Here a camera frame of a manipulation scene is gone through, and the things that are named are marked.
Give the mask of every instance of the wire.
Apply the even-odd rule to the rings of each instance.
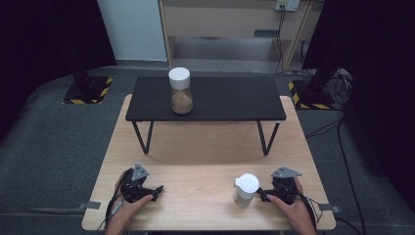
[[[278,52],[280,53],[280,59],[278,61],[278,65],[277,65],[277,69],[275,70],[275,73],[278,72],[278,69],[280,68],[280,64],[281,64],[281,71],[284,71],[283,50],[281,46],[281,28],[283,27],[286,10],[285,10],[284,5],[281,5],[280,8],[282,11],[280,14],[280,23],[278,25],[278,35],[277,35],[277,48],[278,48]]]
[[[320,210],[321,211],[321,213],[320,213],[320,215],[317,215],[317,211],[316,211],[316,209],[314,208],[314,205],[312,204],[312,203],[315,203],[315,204],[317,204],[317,205],[321,205],[320,203],[317,203],[316,201],[314,201],[314,200],[312,200],[312,199],[310,199],[310,198],[307,198],[308,199],[308,201],[310,202],[310,204],[311,204],[311,206],[312,206],[312,209],[314,210],[314,213],[315,213],[315,216],[317,217],[317,223],[320,221],[320,219],[321,219],[321,217],[323,216],[323,211],[322,210]]]
[[[318,128],[318,129],[316,129],[316,130],[312,131],[312,132],[311,132],[311,133],[309,133],[309,134],[306,134],[306,135],[305,135],[305,138],[310,138],[310,137],[313,137],[313,136],[315,136],[315,135],[322,135],[322,134],[327,133],[328,131],[326,131],[326,132],[324,132],[324,133],[322,133],[322,134],[314,134],[314,133],[316,133],[316,132],[318,132],[318,131],[320,131],[320,130],[322,130],[322,129],[324,129],[324,128],[326,128],[326,127],[328,127],[328,126],[330,126],[330,125],[332,125],[332,124],[334,124],[334,123],[336,123],[336,122],[338,122],[338,121],[340,121],[341,119],[343,119],[343,117],[342,117],[342,118],[340,118],[340,119],[337,119],[337,120],[335,120],[335,121],[332,121],[332,122],[330,122],[330,123],[328,123],[328,124],[324,125],[323,127],[320,127],[320,128]]]
[[[302,192],[300,192],[300,190],[299,190],[299,189],[297,189],[297,190],[296,190],[296,194],[297,194],[297,195],[299,195],[299,196],[300,196],[300,198],[302,199],[302,201],[304,202],[305,207],[307,208],[308,213],[310,214],[310,217],[311,217],[311,222],[312,222],[312,224],[313,224],[313,226],[314,226],[315,230],[317,230],[317,222],[318,222],[318,221],[317,221],[317,220],[316,220],[316,218],[315,218],[315,216],[317,216],[317,214],[316,214],[316,212],[315,212],[315,209],[311,207],[311,204],[309,203],[308,198],[306,198],[306,197],[304,196],[304,194],[303,194]]]
[[[118,209],[116,209],[116,211],[113,213],[113,205],[114,205],[114,202],[116,201],[116,199],[119,197],[119,196],[122,196],[122,193],[120,193],[120,194],[118,194],[118,195],[116,195],[116,193],[118,192],[118,189],[121,187],[121,184],[118,184],[118,186],[116,187],[116,189],[115,189],[115,193],[114,193],[114,196],[113,196],[113,198],[111,199],[111,201],[109,202],[109,204],[108,204],[108,207],[107,207],[107,212],[106,212],[106,218],[104,219],[104,221],[101,223],[101,225],[100,225],[100,227],[98,228],[98,230],[101,228],[101,226],[103,225],[103,223],[105,222],[106,224],[105,224],[105,226],[104,226],[104,230],[106,230],[107,229],[107,226],[108,226],[108,224],[110,223],[110,220],[113,218],[113,216],[114,216],[114,214],[116,213],[116,211],[118,211]]]
[[[334,78],[336,79],[336,83],[334,86],[335,93],[332,94],[332,97],[337,101],[338,104],[344,105],[348,101],[352,85],[349,80],[347,80],[342,74],[340,74],[340,70],[341,69],[338,69],[336,75],[334,76]]]
[[[103,226],[103,224],[105,223],[105,221],[107,221],[107,219],[110,218],[110,215],[107,216],[106,218],[104,218],[103,222],[100,224],[100,226],[97,228],[97,232],[100,230],[100,228]]]
[[[359,232],[359,230],[357,230],[356,227],[353,226],[353,224],[351,224],[350,222],[348,222],[347,220],[340,218],[340,217],[335,217],[335,220],[341,221],[345,224],[347,224],[348,226],[350,226],[357,234],[361,235],[361,233]]]
[[[302,41],[301,42],[301,50],[300,50],[300,53],[301,53],[301,55],[300,55],[301,65],[304,65],[304,61],[305,61],[305,56],[304,56],[304,53],[303,53],[304,43],[305,43],[305,41]]]
[[[359,201],[357,200],[357,196],[356,196],[356,192],[354,190],[354,186],[353,186],[353,181],[351,180],[351,175],[350,175],[350,170],[348,168],[348,163],[347,163],[347,158],[346,158],[346,154],[345,154],[345,150],[343,148],[343,144],[342,144],[342,137],[341,137],[341,133],[340,133],[340,127],[342,126],[343,121],[345,120],[345,118],[343,117],[340,121],[339,121],[339,125],[338,125],[338,137],[339,137],[339,145],[340,148],[342,150],[342,155],[343,155],[343,159],[345,161],[345,165],[346,165],[346,170],[347,170],[347,177],[348,177],[348,182],[350,183],[350,187],[351,187],[351,191],[353,193],[353,198],[354,201],[356,203],[357,206],[357,210],[359,212],[359,216],[360,216],[360,221],[361,221],[361,225],[362,225],[362,232],[363,235],[366,235],[366,225],[365,225],[365,221],[364,221],[364,217],[363,217],[363,213],[362,213],[362,209],[359,205]]]

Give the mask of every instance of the power outlet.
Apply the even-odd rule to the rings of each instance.
[[[277,0],[275,11],[295,12],[299,8],[300,0]]]

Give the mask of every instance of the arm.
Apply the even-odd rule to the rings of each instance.
[[[299,180],[296,177],[294,178],[294,180],[296,182],[297,188],[302,193],[302,186],[300,185]],[[281,201],[281,199],[273,195],[268,194],[266,195],[266,197],[284,213],[290,225],[300,235],[317,234],[317,231],[315,231],[314,229],[308,210],[304,202],[300,198],[296,198],[292,205],[287,205],[286,203]]]
[[[139,201],[130,204],[123,198],[114,203],[114,207],[119,201],[122,201],[121,207],[110,219],[107,226],[106,235],[121,235],[132,220],[132,217],[140,211],[148,202],[152,201],[153,195],[148,195]]]

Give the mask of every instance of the hazard stripe tape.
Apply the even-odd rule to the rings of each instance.
[[[335,109],[334,105],[324,105],[324,104],[302,104],[299,94],[297,93],[296,87],[292,82],[288,83],[291,94],[293,95],[293,102],[297,109],[299,110],[333,110]]]
[[[98,100],[81,100],[81,99],[75,99],[75,100],[68,100],[65,101],[64,100],[64,104],[75,104],[75,105],[84,105],[84,104],[100,104],[103,100],[104,97],[107,95],[108,90],[110,88],[111,83],[113,82],[112,78],[108,78],[106,85],[104,87],[104,89],[101,92],[100,98]]]

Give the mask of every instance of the white lid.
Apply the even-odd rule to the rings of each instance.
[[[173,89],[184,90],[190,85],[190,72],[185,68],[174,68],[168,73]]]
[[[245,173],[241,177],[235,179],[238,187],[238,194],[243,198],[251,198],[259,188],[259,180],[251,173]]]

